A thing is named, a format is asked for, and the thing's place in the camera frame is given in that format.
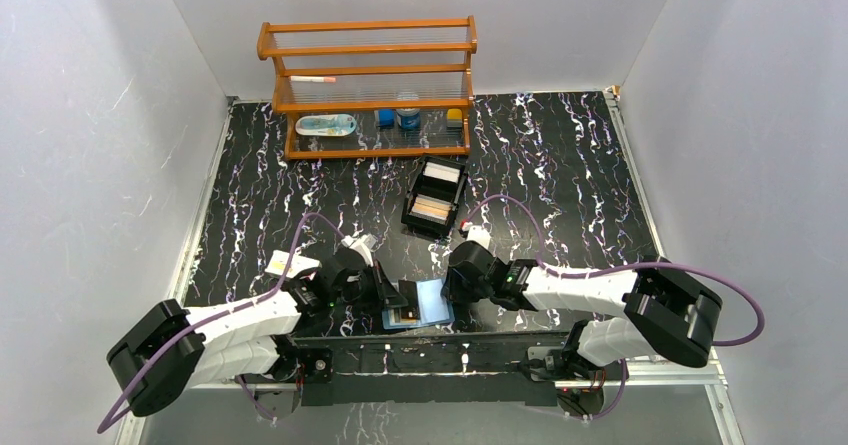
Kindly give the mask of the black VIP credit card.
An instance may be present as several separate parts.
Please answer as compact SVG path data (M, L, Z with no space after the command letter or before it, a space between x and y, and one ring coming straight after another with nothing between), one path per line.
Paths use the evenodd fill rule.
M419 306L419 298L418 298L418 287L417 283L414 281L408 280L399 280L398 281L398 291L400 295L405 300L404 304L399 308L413 307L419 311L419 315L421 318L420 306Z

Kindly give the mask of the blue card holder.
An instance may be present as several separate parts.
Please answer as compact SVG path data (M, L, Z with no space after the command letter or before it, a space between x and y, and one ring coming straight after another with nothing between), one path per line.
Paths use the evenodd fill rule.
M442 296L443 283L444 280L442 278L417 282L421 312L420 324L418 326L411 328L391 327L388 317L388 311L390 309L388 309L382 312L383 328L387 330L412 329L452 323L455 319L455 314L452 304Z

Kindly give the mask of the black card tray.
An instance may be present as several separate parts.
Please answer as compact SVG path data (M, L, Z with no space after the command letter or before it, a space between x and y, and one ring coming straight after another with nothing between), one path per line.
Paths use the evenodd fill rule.
M460 181L458 183L450 183L424 176L422 171L426 163L429 161L459 168L461 170ZM445 157L425 155L416 162L416 165L417 175L415 176L413 184L404 198L400 221L414 233L427 235L433 238L446 237L451 233L459 212L459 207L463 200L463 194L468 178L467 163L465 161L457 161ZM445 224L440 224L411 216L409 211L414 198L418 195L424 195L450 202L452 204L452 211L449 215L448 221Z

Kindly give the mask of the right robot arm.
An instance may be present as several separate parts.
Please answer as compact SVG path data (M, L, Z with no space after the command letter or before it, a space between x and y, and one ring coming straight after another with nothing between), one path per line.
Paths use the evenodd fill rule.
M508 310L602 315L575 324L568 335L562 360L577 379L590 378L618 360L649 355L701 368L708 362L722 308L715 292L668 261L565 277L529 259L506 263L476 241L465 241L450 253L443 294L456 304L487 299Z

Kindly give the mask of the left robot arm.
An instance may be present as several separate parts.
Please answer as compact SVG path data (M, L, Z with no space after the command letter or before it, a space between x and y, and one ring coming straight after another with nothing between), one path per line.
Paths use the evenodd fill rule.
M326 382L332 354L297 345L298 323L337 305L406 307L415 290L390 282L361 243L324 261L277 251L266 270L283 281L271 297L187 308L168 299L145 314L107 354L123 394L115 415L153 415L195 386L248 375Z

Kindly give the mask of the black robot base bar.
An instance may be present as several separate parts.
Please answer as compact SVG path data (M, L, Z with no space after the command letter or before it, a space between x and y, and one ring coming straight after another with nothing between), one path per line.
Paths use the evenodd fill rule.
M517 402L595 414L609 378L560 363L564 331L299 337L307 406Z

